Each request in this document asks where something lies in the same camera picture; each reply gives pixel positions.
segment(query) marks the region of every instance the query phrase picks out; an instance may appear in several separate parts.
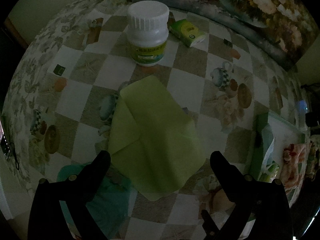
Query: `small green packet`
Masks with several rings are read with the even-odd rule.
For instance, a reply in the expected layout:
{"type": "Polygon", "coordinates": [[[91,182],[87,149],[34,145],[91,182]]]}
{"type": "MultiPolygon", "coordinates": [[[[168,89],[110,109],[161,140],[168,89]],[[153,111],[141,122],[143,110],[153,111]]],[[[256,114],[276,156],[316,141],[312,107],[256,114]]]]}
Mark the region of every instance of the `small green packet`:
{"type": "Polygon", "coordinates": [[[259,181],[272,182],[276,178],[278,171],[279,165],[275,161],[272,161],[271,164],[266,165],[259,178],[259,181]]]}
{"type": "Polygon", "coordinates": [[[199,30],[198,27],[193,25],[186,19],[179,20],[170,25],[169,31],[177,36],[188,47],[193,47],[203,41],[206,34],[199,30]]]}

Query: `screw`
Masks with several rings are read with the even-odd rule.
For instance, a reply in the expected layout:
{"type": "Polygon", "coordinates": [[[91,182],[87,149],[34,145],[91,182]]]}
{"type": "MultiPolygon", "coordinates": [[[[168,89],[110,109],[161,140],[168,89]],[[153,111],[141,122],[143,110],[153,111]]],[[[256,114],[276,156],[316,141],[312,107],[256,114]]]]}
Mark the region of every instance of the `screw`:
{"type": "Polygon", "coordinates": [[[45,179],[45,178],[39,179],[39,184],[44,184],[44,183],[45,183],[45,181],[46,181],[46,179],[45,179]]]}
{"type": "Polygon", "coordinates": [[[74,180],[77,179],[77,175],[76,175],[76,174],[72,174],[72,175],[69,176],[68,179],[69,179],[70,181],[74,181],[74,180]]]}
{"type": "Polygon", "coordinates": [[[252,181],[252,180],[253,180],[252,176],[249,175],[249,174],[246,174],[246,175],[244,176],[244,179],[245,179],[246,181],[252,181]]]}
{"type": "Polygon", "coordinates": [[[274,179],[273,181],[279,186],[282,184],[281,180],[279,179],[274,179]]]}

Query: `flower painting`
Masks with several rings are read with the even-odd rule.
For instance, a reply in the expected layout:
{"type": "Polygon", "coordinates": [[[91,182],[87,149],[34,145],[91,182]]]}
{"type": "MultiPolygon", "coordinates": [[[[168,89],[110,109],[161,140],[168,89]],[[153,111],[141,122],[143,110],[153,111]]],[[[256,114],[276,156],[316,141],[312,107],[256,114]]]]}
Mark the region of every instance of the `flower painting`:
{"type": "Polygon", "coordinates": [[[319,34],[316,22],[300,0],[158,1],[235,30],[266,51],[284,69],[291,68],[319,34]]]}

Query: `bottle label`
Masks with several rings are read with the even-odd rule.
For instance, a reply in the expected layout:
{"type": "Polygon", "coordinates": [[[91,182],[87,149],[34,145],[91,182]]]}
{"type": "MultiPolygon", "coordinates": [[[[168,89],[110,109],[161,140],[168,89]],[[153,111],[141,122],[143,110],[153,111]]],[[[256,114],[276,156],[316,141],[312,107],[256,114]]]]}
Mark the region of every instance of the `bottle label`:
{"type": "Polygon", "coordinates": [[[151,64],[161,60],[167,41],[157,47],[141,48],[130,44],[131,57],[139,63],[151,64]]]}

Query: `folded green cloth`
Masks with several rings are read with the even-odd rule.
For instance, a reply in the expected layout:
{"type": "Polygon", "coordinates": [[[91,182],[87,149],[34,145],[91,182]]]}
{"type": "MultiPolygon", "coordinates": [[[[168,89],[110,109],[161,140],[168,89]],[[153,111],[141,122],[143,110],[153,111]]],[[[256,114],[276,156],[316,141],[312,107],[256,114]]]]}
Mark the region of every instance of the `folded green cloth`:
{"type": "Polygon", "coordinates": [[[151,201],[183,187],[205,161],[193,120],[154,76],[121,90],[108,152],[151,201]]]}
{"type": "MultiPolygon", "coordinates": [[[[70,175],[79,174],[87,164],[90,163],[63,167],[57,181],[65,181],[70,175]]],[[[103,178],[96,195],[86,207],[103,234],[112,239],[128,215],[131,182],[113,167],[109,168],[107,175],[109,177],[103,178]]],[[[60,205],[66,221],[75,225],[66,202],[60,201],[60,205]]]]}

